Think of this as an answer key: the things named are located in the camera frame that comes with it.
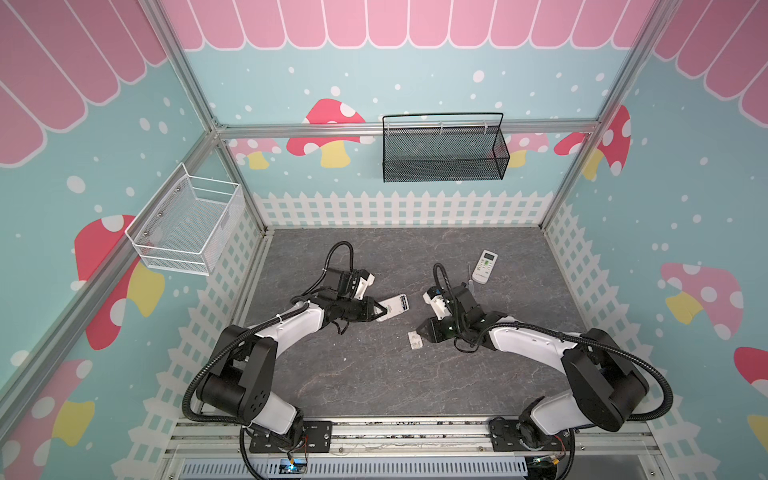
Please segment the white battery cover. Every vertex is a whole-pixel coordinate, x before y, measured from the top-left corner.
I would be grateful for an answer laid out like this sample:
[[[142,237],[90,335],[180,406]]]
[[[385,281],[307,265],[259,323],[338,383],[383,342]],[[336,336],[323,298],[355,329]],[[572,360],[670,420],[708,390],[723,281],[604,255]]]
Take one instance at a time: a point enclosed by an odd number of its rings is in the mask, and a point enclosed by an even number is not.
[[[416,331],[408,333],[408,340],[412,350],[421,349],[423,347],[422,337]]]

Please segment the white remote with green buttons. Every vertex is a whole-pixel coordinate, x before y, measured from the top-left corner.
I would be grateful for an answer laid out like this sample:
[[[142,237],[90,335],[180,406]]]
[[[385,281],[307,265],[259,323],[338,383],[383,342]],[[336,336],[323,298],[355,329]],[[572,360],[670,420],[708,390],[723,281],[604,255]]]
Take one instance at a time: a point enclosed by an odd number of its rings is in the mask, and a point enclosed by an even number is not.
[[[392,319],[410,310],[409,301],[405,294],[399,294],[389,299],[382,300],[379,304],[383,307],[384,314],[377,318],[378,322]]]

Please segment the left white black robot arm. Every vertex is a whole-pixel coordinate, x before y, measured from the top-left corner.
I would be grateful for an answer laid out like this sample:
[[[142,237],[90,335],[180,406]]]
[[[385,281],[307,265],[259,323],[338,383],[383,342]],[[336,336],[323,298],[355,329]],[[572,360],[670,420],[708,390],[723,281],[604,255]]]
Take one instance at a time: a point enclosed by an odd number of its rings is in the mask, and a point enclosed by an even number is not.
[[[304,440],[302,411],[272,391],[279,356],[303,338],[332,325],[343,335],[353,323],[370,323],[386,308],[366,294],[373,274],[354,267],[354,247],[334,244],[321,275],[291,307],[250,327],[231,325],[220,334],[208,362],[190,381],[183,416],[198,423],[238,425],[244,434],[264,434],[284,451]]]

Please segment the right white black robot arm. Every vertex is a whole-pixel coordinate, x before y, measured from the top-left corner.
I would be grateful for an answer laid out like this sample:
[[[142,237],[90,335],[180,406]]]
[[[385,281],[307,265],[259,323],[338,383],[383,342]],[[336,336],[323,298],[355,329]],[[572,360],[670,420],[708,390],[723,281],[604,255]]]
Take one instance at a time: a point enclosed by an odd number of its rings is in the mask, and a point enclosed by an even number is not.
[[[507,434],[529,451],[562,434],[596,427],[617,432],[627,422],[648,422],[674,404],[669,381],[648,361],[621,349],[604,330],[566,333],[485,311],[464,284],[453,286],[445,267],[432,267],[434,286],[424,295],[433,317],[417,332],[437,344],[450,341],[461,353],[485,348],[549,366],[568,388],[533,400]]]

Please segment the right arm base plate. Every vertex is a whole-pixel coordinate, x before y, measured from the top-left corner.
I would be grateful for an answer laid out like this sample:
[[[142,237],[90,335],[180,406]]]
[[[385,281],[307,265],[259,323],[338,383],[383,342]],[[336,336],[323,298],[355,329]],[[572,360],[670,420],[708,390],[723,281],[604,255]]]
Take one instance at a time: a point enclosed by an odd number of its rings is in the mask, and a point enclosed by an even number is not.
[[[530,422],[494,417],[488,422],[488,428],[495,452],[565,452],[567,450],[562,440],[546,435]]]

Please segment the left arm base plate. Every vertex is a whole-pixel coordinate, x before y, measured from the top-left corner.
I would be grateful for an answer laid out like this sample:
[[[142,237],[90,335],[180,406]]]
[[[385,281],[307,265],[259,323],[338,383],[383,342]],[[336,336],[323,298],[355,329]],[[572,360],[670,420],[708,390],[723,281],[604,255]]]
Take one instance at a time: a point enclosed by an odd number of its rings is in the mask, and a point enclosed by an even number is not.
[[[252,454],[328,453],[333,433],[331,421],[300,420],[286,434],[257,431],[246,435]]]

